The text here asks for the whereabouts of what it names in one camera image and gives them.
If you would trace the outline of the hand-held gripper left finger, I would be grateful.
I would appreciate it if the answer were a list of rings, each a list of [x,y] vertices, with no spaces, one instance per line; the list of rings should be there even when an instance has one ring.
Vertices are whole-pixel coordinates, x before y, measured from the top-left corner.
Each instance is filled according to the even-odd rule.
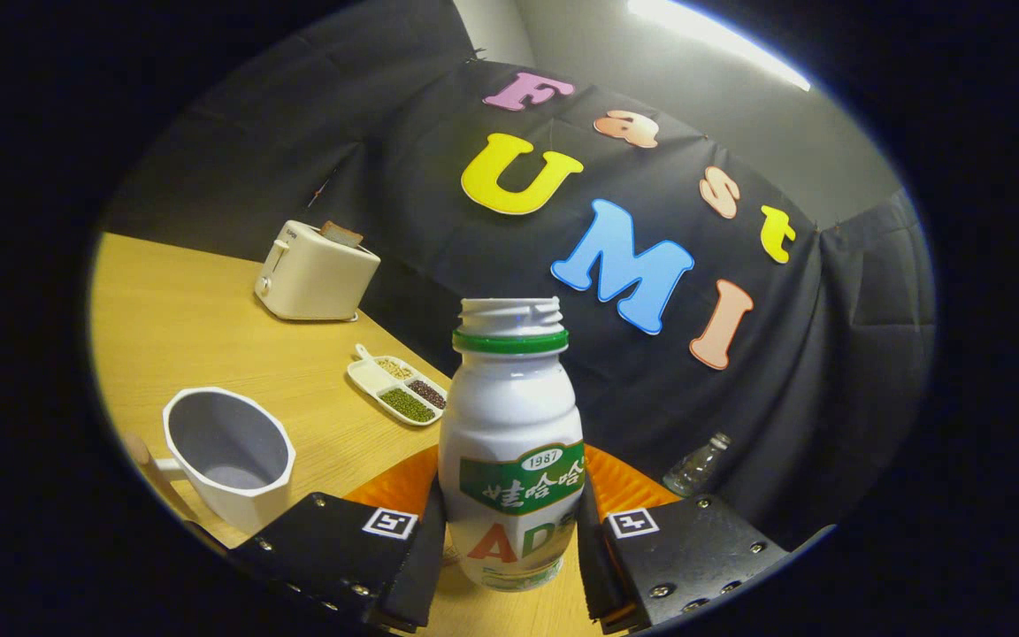
[[[340,621],[415,633],[428,625],[444,549],[438,452],[413,453],[343,497],[309,493],[229,561]]]

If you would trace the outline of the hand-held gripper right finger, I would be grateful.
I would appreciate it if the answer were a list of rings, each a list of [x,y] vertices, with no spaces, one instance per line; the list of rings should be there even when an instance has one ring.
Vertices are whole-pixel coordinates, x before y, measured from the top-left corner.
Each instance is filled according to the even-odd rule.
[[[660,629],[720,608],[832,533],[793,551],[716,495],[679,497],[610,453],[587,447],[577,511],[579,576],[603,633]]]

